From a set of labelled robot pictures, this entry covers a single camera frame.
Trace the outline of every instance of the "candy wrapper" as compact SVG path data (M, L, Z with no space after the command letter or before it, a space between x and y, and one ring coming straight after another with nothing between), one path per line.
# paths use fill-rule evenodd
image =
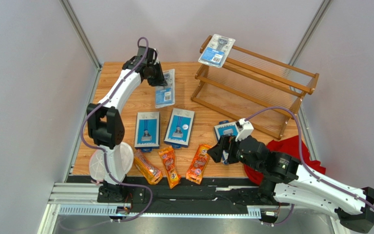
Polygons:
M163 165L166 168L166 174L170 189L174 188L180 183L181 176L177 174L175 169L175 152L170 146L158 151L158 155L163 160Z
M206 165L210 159L210 156L207 154L207 150L209 150L211 146L206 144L199 145L197 149L196 155L191 162L190 168L187 170L186 179L200 184L203 179L203 172L206 168Z
M158 184L163 178L163 173L160 169L156 168L154 165L148 161L141 150L137 150L134 154L134 164L135 167L141 172L141 174L147 179L148 184L154 185Z

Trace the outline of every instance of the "white wall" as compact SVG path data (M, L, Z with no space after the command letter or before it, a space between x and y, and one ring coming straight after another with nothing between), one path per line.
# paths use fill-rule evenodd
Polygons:
M57 0L0 0L0 233L37 232L95 69Z
M327 174L374 188L374 1L334 1L297 66L320 74L303 107Z
M71 0L96 55L127 61L139 37L162 61L197 61L208 35L288 62L321 0Z

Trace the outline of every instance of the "wooden tabletop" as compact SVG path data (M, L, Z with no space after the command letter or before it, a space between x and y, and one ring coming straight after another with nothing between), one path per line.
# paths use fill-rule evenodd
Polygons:
M98 103L107 92L112 88L118 79L121 70L122 62L106 62L102 69L99 79L99 84L94 96L94 103ZM138 112L153 112L160 111L161 114L161 148L167 147L163 139L167 131L168 120L171 116L173 108L180 108L195 111L195 120L190 136L190 143L188 148L175 150L176 153L176 166L177 172L185 177L191 161L197 151L199 144L216 144L216 137L214 134L214 126L218 125L220 121L229 120L233 121L216 111L210 110L196 102L190 100L191 95L197 88L199 81L194 78L197 70L200 67L198 62L163 62L163 70L175 69L175 105L156 109L155 108L155 88L150 87L144 81L135 91L131 94L124 109L122 110L121 117L125 126L124 142L130 146L134 146L135 136L135 122ZM282 139L293 137L297 135L297 128L294 121L290 121ZM88 137L87 128L85 128L85 139L93 144L93 140ZM254 130L252 136L258 141L268 143L273 138L262 132ZM94 153L93 149L86 147L81 143L73 175L89 175L89 160ZM161 159L158 156L157 150L151 153L145 153L145 156L159 169L164 172ZM142 176L140 172L132 167L128 175ZM241 163L231 164L225 166L221 163L214 163L212 160L208 163L205 171L205 177L246 177Z

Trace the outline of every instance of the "cable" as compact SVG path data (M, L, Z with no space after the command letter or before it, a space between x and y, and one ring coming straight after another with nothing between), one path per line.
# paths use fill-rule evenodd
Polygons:
M111 95L108 97L108 99L106 99L103 103L97 105L87 116L86 118L83 120L83 123L82 123L82 126L80 127L80 138L82 139L82 142L89 148L91 149L96 149L96 150L101 150L103 152L103 160L104 160L104 164L105 164L105 169L106 169L106 172L107 174L109 175L109 177L117 184L119 185L122 185L122 186L128 186L128 187L138 187L138 188L144 188L146 190L148 190L148 192L150 193L150 200L148 201L148 204L147 206L142 210L140 211L138 214L134 215L133 217L130 217L130 218L127 218L127 219L122 219L122 220L118 220L119 222L128 222L128 221L131 221L131 220L134 220L136 218L138 218L139 216L141 216L151 205L152 203L152 190L148 187L148 186L145 186L145 185L140 185L140 184L127 184L127 183L122 183L122 182L119 182L119 180L117 180L115 177L113 177L111 171L109 170L109 167L108 167L108 156L107 156L107 153L106 153L106 150L104 148L101 148L101 147L98 147L98 146L93 146L93 145L90 145L86 140L85 138L83 137L83 132L85 130L85 125L86 125L86 122L88 122L88 119L97 111L99 110L102 106L104 106L106 103L110 102L111 101L111 98L115 95L116 91L119 89L119 87L122 85L122 83L127 79L127 77L129 77L140 65L141 63L144 61L145 57L147 56L147 52L148 52L148 49L149 49L149 44L148 44L148 39L145 38L145 37L140 37L138 39L138 42L137 42L137 45L139 47L139 42L141 40L145 40L145 43L146 43L146 48L145 48L145 51L144 51L144 54L142 55L141 59L139 60L139 62L122 78L122 80L120 80L120 82L117 84L117 86L115 87L114 90L112 90L112 93ZM90 229L90 228L93 228L93 227L96 227L96 226L99 226L99 225L102 225L102 224L105 224L105 223L109 223L111 222L110 220L108 221L103 221L103 222L100 222L100 223L97 223L97 224L94 224L94 225L91 225L89 227L85 227L85 228L79 228L79 229L71 229L71 228L66 228L64 227L61 222L59 222L59 226L65 230L68 230L68 231L82 231L82 230L86 230L86 229Z
M247 117L245 119L245 121L249 121L251 118L257 116L258 114L262 113L262 112L265 112L267 110L272 110L272 109L281 109L281 110L284 110L286 112L288 112L291 116L294 116L294 120L295 120L295 123L297 124L297 128L298 128L298 150L299 150L299 157L301 158L301 162L302 162L302 165L304 166L304 168L317 180L319 181L322 181L323 183L325 183L326 185L329 185L330 187L334 188L334 189L337 189L338 191L340 192L343 192L347 195L350 195L352 197L354 197L355 199L358 199L362 202L364 202L365 204L367 204L368 206L370 206L370 208L372 208L374 210L374 205L372 203L370 203L369 201L367 201L366 199L360 197L359 195L357 194L353 194L351 193L350 191L347 191L345 189L342 189L340 188L339 186L336 186L326 180L323 180L321 179L318 175L316 175L313 171L311 171L311 169L308 167L308 165L305 163L304 161L304 158L302 157L302 134L301 134L301 127L299 125L299 122L298 122L298 119L297 119L297 116L294 115L294 113L292 113L290 110L284 108L284 107L280 107L280 106L272 106L272 107L268 107L268 108L265 108L265 109L262 109L256 113L254 113L253 115Z
M266 223L266 222L261 222L262 225L266 225L266 226L269 226L269 227L274 227L274 226L279 226L279 225L282 225L284 223L286 223L289 218L291 217L291 214L292 212L294 211L294 207L295 207L295 204L291 204L291 210L289 211L289 214L286 216L286 218L284 218L281 222L279 223Z
M277 216L279 217L279 213L281 212L281 203L279 203L279 206L276 211L278 212Z

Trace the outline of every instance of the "red cloth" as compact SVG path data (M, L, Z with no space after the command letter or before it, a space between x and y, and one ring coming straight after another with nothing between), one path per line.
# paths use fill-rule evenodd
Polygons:
M278 151L282 153L286 153L291 155L292 157L296 157L300 159L299 157L299 151L298 151L298 136L294 136L291 138L288 138L286 140L281 141L271 141L267 145L267 148L270 151ZM325 174L325 167L321 167L321 162L314 160L311 161L309 159L309 152L308 148L305 146L304 142L302 143L302 156L304 157L305 163L310 166L312 169L316 170L317 172L321 174ZM244 165L244 171L246 172L247 177L249 177L250 181L253 183L260 185L263 179L263 174L260 172L257 172L250 168L249 166Z

